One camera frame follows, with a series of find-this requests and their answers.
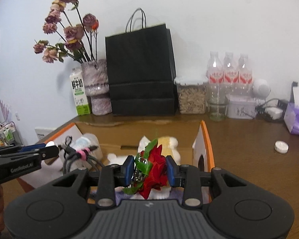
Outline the red artificial rose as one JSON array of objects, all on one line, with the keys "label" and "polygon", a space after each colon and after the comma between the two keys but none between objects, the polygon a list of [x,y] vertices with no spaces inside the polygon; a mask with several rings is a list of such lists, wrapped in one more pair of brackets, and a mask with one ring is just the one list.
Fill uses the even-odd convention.
[{"label": "red artificial rose", "polygon": [[167,186],[166,158],[158,139],[148,142],[144,150],[136,154],[134,165],[131,185],[122,189],[125,194],[139,194],[148,200],[153,189],[160,191],[161,187]]}]

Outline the white booklet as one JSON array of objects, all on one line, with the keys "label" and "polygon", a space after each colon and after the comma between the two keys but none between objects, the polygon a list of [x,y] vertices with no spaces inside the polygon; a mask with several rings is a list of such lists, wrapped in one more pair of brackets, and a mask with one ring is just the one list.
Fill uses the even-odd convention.
[{"label": "white booklet", "polygon": [[48,136],[50,133],[54,132],[55,130],[56,128],[51,128],[51,127],[36,127],[34,129],[36,136],[38,137],[39,140]]}]

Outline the white yellow plush toy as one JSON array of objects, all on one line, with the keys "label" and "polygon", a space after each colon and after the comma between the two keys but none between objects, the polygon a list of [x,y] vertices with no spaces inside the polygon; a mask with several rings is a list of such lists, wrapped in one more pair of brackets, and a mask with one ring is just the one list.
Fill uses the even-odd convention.
[{"label": "white yellow plush toy", "polygon": [[[139,142],[138,146],[138,152],[141,152],[144,150],[146,144],[150,142],[150,140],[146,137],[143,136]],[[177,150],[178,146],[178,141],[176,138],[171,137],[171,136],[162,136],[158,138],[158,143],[162,145],[162,155],[167,157],[171,156],[176,164],[180,164],[181,162],[181,156]],[[139,194],[134,194],[134,195],[127,195],[123,192],[123,188],[126,187],[117,187],[115,188],[115,195],[117,197],[117,201],[120,201],[122,199],[132,199],[132,200],[143,200],[143,198]],[[170,197],[171,194],[171,187],[169,183],[167,182],[167,186],[161,187],[161,190],[155,190],[153,189],[150,192],[150,197],[149,200],[164,200]]]}]

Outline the red cardboard pumpkin box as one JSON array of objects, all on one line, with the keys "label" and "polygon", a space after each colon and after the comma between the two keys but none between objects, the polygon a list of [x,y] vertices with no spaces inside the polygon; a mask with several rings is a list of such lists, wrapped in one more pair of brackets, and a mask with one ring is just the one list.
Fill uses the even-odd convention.
[{"label": "red cardboard pumpkin box", "polygon": [[94,134],[98,138],[103,156],[109,153],[117,156],[134,155],[143,136],[149,140],[170,136],[178,141],[177,150],[181,164],[191,164],[203,171],[211,171],[215,166],[209,133],[202,120],[72,120],[40,142],[46,144],[54,141],[62,144],[68,135],[77,140],[86,133]]}]

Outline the clear glass cup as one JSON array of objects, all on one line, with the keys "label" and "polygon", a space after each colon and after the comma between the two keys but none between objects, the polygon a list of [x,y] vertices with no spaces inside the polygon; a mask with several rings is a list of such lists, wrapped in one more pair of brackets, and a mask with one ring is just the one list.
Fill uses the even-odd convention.
[{"label": "clear glass cup", "polygon": [[207,101],[209,118],[212,121],[223,121],[226,118],[227,102],[216,98]]}]

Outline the green white milk carton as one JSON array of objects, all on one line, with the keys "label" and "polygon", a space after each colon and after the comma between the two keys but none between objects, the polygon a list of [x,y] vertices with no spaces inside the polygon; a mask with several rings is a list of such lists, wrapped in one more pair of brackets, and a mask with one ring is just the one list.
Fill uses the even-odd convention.
[{"label": "green white milk carton", "polygon": [[86,96],[83,72],[81,68],[72,69],[70,82],[77,114],[79,116],[91,114],[90,101]]}]

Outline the clear jar with seeds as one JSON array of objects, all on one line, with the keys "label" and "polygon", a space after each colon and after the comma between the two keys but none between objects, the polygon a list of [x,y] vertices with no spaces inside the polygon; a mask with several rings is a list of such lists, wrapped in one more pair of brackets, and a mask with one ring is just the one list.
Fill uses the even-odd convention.
[{"label": "clear jar with seeds", "polygon": [[206,84],[203,77],[175,77],[179,112],[181,114],[204,114],[206,112]]}]

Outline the white tin box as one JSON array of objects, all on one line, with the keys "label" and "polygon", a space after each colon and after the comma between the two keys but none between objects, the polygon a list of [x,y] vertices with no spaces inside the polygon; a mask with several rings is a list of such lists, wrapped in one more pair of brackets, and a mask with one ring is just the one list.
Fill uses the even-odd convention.
[{"label": "white tin box", "polygon": [[257,101],[246,96],[229,95],[226,115],[230,119],[254,119]]}]

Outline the white round cap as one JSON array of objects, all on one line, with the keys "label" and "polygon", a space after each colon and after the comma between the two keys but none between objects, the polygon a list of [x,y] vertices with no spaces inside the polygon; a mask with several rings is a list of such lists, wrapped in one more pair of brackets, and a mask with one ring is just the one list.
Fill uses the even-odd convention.
[{"label": "white round cap", "polygon": [[274,144],[274,149],[280,154],[286,154],[289,150],[289,146],[286,142],[276,141]]}]

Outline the purple ceramic vase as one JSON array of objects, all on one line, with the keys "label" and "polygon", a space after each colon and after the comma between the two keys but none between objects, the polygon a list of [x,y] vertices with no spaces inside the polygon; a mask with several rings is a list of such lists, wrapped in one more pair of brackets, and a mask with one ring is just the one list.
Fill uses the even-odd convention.
[{"label": "purple ceramic vase", "polygon": [[92,113],[103,116],[112,112],[109,96],[107,62],[105,59],[81,65],[86,96],[90,98]]}]

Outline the white power strip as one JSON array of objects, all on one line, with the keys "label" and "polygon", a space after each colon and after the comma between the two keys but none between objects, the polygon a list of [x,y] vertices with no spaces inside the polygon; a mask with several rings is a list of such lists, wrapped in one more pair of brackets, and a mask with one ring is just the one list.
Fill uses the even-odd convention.
[{"label": "white power strip", "polygon": [[282,118],[283,110],[278,107],[267,107],[265,113],[269,115],[272,120],[278,120]]}]

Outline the left water bottle red label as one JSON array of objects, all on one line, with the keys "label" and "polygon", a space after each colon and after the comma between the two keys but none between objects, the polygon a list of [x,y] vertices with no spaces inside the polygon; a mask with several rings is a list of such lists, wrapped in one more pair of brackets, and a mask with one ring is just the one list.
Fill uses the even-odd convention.
[{"label": "left water bottle red label", "polygon": [[210,52],[210,58],[207,63],[207,94],[210,100],[221,97],[222,83],[224,81],[224,68],[216,51]]}]

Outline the water bottle red label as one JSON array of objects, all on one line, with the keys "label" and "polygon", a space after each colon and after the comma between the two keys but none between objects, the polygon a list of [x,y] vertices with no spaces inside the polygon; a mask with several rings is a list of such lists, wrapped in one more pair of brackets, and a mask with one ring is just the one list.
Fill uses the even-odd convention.
[{"label": "water bottle red label", "polygon": [[238,60],[238,68],[239,68],[239,95],[240,96],[248,96],[250,92],[250,88],[252,86],[253,75],[252,68],[250,63],[248,62],[248,55],[241,54]]},{"label": "water bottle red label", "polygon": [[216,51],[210,52],[210,58],[207,63],[207,94],[210,100],[221,97],[222,83],[224,81],[224,68]]},{"label": "water bottle red label", "polygon": [[224,83],[228,94],[232,94],[239,82],[239,71],[233,52],[226,52],[224,57]]}]

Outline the middle water bottle red label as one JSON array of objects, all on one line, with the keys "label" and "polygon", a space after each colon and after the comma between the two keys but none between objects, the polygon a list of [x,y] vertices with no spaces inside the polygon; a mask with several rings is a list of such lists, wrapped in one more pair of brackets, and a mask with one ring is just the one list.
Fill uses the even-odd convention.
[{"label": "middle water bottle red label", "polygon": [[239,71],[233,52],[226,52],[224,57],[224,83],[228,94],[232,94],[239,82]]}]

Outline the right water bottle red label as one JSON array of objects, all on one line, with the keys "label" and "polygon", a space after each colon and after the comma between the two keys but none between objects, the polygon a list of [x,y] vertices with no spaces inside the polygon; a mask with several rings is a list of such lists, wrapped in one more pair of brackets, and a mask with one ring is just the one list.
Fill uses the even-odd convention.
[{"label": "right water bottle red label", "polygon": [[238,60],[238,68],[239,68],[239,95],[240,96],[248,96],[250,92],[250,88],[252,86],[253,75],[252,68],[250,63],[248,62],[248,55],[241,54]]}]

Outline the black paper shopping bag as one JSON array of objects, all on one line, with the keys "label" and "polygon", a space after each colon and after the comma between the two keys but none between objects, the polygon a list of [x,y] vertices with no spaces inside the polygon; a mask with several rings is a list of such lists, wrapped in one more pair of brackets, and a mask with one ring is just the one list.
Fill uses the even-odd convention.
[{"label": "black paper shopping bag", "polygon": [[105,38],[107,74],[112,113],[115,116],[168,116],[178,108],[171,32],[165,24]]}]

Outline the dried pink rose bouquet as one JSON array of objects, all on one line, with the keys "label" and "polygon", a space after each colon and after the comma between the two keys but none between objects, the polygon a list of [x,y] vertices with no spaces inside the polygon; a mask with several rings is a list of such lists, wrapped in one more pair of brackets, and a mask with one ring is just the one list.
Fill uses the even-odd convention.
[{"label": "dried pink rose bouquet", "polygon": [[34,53],[52,64],[64,62],[66,57],[80,64],[96,61],[99,21],[91,13],[82,16],[79,0],[54,0],[44,20],[42,30],[46,35],[57,34],[60,40],[54,45],[48,40],[38,40]]}]

